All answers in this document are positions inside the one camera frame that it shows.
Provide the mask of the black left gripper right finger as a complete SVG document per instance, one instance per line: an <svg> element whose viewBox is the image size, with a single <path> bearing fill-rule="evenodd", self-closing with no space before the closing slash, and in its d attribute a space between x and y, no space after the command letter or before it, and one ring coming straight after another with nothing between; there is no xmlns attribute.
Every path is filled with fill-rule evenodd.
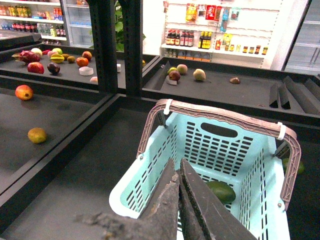
<svg viewBox="0 0 320 240"><path fill-rule="evenodd" d="M185 240L255 240L186 159L179 169L179 217Z"/></svg>

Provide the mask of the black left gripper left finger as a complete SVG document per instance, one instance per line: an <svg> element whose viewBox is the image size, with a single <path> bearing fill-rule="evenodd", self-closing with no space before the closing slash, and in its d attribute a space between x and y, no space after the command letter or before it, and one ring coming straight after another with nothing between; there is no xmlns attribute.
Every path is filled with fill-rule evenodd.
<svg viewBox="0 0 320 240"><path fill-rule="evenodd" d="M175 240L179 211L179 175L169 159L156 191L137 219L115 213L79 214L74 221L104 229L103 240Z"/></svg>

